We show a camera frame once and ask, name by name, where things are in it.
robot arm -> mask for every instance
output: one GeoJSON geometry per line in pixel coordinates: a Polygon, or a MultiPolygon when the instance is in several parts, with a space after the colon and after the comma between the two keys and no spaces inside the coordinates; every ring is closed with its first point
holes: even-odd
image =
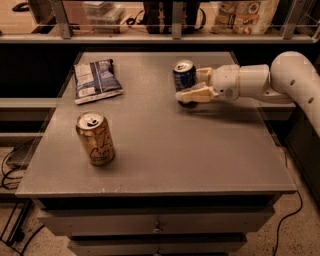
{"type": "Polygon", "coordinates": [[[197,84],[176,93],[183,103],[252,97],[269,103],[296,102],[320,137],[320,77],[300,53],[285,52],[267,65],[198,69],[197,84]]]}

table top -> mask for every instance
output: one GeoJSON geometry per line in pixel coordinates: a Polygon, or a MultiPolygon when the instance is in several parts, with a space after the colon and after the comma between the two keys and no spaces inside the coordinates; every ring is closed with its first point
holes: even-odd
{"type": "Polygon", "coordinates": [[[77,105],[71,79],[16,192],[18,197],[223,195],[292,192],[294,182],[251,98],[181,106],[174,64],[232,64],[228,52],[84,52],[112,58],[124,94],[77,105]],[[77,136],[85,111],[106,116],[112,162],[89,163],[77,136]]]}

soda can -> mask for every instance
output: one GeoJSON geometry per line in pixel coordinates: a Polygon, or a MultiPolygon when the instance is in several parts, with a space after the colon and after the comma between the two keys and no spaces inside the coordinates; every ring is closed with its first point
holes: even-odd
{"type": "Polygon", "coordinates": [[[190,60],[178,61],[173,68],[173,79],[176,91],[190,88],[196,83],[196,67],[190,60]]]}
{"type": "Polygon", "coordinates": [[[103,165],[114,158],[108,121],[102,113],[90,111],[81,114],[77,119],[76,131],[91,164],[103,165]]]}

white container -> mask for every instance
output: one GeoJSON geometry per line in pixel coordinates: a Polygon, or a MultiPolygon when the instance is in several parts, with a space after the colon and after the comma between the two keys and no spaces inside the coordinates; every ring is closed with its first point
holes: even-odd
{"type": "Polygon", "coordinates": [[[102,16],[87,16],[96,33],[120,33],[120,22],[125,14],[125,7],[114,4],[109,12],[102,16]]]}
{"type": "Polygon", "coordinates": [[[114,4],[113,2],[86,1],[83,2],[82,6],[87,16],[103,16],[113,9],[114,4]]]}

can lid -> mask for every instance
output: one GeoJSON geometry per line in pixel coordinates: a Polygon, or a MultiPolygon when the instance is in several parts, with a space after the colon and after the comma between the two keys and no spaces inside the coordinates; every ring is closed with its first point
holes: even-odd
{"type": "Polygon", "coordinates": [[[90,111],[81,114],[78,117],[77,125],[81,129],[90,130],[99,126],[103,121],[103,115],[97,111],[90,111]]]}

